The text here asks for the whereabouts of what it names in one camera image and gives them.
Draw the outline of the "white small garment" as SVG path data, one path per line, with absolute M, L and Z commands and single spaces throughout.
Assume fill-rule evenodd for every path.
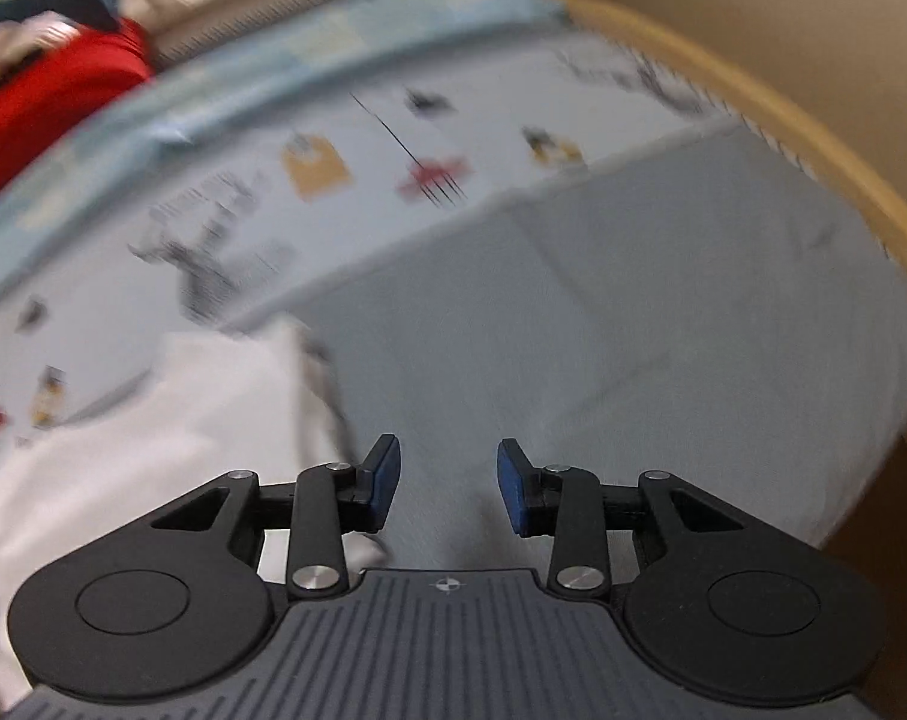
M 348 457 L 330 362 L 302 323 L 167 335 L 128 400 L 0 460 L 0 713 L 31 689 L 6 613 L 37 569 L 230 470 L 287 483 Z

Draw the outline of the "deer print bed sheet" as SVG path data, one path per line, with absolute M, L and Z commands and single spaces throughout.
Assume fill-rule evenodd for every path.
M 499 440 L 702 484 L 828 536 L 907 426 L 907 277 L 857 211 L 648 60 L 550 29 L 405 59 L 123 182 L 0 299 L 0 461 L 211 343 L 203 394 L 286 466 L 250 348 L 289 317 L 349 434 L 403 444 L 401 566 L 524 562 Z

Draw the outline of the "light blue patterned blanket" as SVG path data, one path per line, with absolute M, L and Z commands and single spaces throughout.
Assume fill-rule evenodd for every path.
M 0 192 L 0 301 L 128 190 L 229 128 L 421 50 L 566 15 L 558 0 L 326 0 L 154 76 Z

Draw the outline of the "red quilt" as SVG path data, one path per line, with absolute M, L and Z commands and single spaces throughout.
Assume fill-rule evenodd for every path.
M 125 20 L 84 28 L 0 83 L 0 192 L 102 107 L 151 80 L 148 33 Z

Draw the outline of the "wooden bed frame edge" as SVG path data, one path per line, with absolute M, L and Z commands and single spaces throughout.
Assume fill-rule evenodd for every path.
M 758 80 L 659 21 L 611 0 L 558 0 L 577 25 L 623 41 L 714 94 L 795 154 L 815 177 L 849 200 L 907 273 L 907 200 L 826 125 Z

